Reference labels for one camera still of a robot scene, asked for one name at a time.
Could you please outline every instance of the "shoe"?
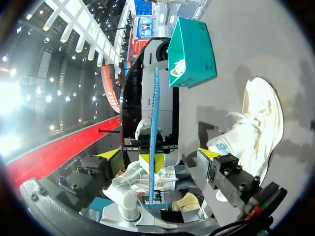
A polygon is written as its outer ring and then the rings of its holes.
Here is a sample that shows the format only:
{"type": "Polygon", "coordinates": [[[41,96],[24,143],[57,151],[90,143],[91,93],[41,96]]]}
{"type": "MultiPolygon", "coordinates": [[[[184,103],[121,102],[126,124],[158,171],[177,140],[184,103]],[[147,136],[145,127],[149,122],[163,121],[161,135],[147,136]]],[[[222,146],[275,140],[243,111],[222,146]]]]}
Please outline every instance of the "shoe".
{"type": "Polygon", "coordinates": [[[233,129],[210,141],[210,151],[231,153],[239,158],[239,165],[252,176],[260,176],[262,183],[268,159],[284,133],[284,119],[275,90],[260,77],[248,81],[245,87],[242,113],[233,129]]]}

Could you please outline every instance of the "blue strap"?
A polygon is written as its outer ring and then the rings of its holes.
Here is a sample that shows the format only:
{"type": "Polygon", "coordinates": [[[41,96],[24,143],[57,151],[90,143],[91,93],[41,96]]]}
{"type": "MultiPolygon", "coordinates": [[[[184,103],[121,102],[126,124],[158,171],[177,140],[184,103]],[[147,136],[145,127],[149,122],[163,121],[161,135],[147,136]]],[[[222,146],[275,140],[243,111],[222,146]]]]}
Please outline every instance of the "blue strap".
{"type": "Polygon", "coordinates": [[[153,204],[154,198],[154,154],[156,151],[156,141],[158,134],[158,112],[159,112],[159,74],[156,68],[155,89],[153,95],[153,108],[151,119],[151,134],[150,134],[150,161],[149,161],[149,201],[153,204]]]}

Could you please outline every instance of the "red banner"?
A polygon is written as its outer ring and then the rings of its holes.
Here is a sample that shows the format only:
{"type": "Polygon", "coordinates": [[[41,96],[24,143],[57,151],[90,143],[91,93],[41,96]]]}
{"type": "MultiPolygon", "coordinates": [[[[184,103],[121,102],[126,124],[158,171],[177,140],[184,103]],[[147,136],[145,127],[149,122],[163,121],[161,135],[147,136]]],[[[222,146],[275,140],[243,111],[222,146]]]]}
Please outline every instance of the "red banner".
{"type": "Polygon", "coordinates": [[[46,177],[107,134],[99,133],[99,129],[114,130],[119,124],[119,117],[108,119],[31,150],[7,164],[8,177],[17,187],[30,178],[46,177]]]}
{"type": "Polygon", "coordinates": [[[134,55],[138,55],[149,41],[150,41],[149,39],[135,39],[133,42],[132,53],[134,55]]]}
{"type": "Polygon", "coordinates": [[[105,94],[107,96],[107,100],[109,104],[111,105],[111,107],[114,109],[114,111],[119,113],[120,106],[119,106],[117,97],[115,95],[113,83],[111,81],[112,77],[114,76],[114,65],[104,65],[102,66],[100,71],[102,75],[102,81],[103,81],[105,94]]]}

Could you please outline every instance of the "table surface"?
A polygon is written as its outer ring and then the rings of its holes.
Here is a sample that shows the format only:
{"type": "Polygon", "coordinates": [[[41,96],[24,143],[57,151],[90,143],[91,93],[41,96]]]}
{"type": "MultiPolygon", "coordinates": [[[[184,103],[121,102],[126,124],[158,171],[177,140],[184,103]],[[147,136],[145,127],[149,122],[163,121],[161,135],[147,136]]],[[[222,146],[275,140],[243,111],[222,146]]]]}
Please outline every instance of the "table surface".
{"type": "MultiPolygon", "coordinates": [[[[284,136],[270,157],[262,183],[264,187],[273,181],[288,190],[273,214],[275,226],[301,197],[313,174],[312,50],[297,23],[276,0],[212,0],[201,21],[209,30],[218,75],[201,85],[180,88],[179,154],[187,156],[199,147],[199,121],[219,128],[210,132],[213,137],[230,130],[235,120],[225,115],[241,112],[247,80],[265,78],[276,88],[284,115],[284,136]]],[[[198,170],[191,171],[198,176],[198,170]]],[[[219,224],[234,221],[238,209],[217,201],[216,191],[205,188],[219,224]]]]}

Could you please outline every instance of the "tissue box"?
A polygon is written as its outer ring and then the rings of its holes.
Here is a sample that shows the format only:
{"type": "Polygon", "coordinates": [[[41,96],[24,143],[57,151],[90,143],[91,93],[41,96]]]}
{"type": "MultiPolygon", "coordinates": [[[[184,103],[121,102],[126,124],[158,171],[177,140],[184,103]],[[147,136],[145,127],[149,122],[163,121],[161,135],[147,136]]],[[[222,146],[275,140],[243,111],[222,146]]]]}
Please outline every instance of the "tissue box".
{"type": "Polygon", "coordinates": [[[178,18],[168,48],[170,87],[191,87],[217,75],[215,58],[208,29],[204,22],[178,18]],[[175,63],[185,59],[186,70],[171,75],[175,63]]]}

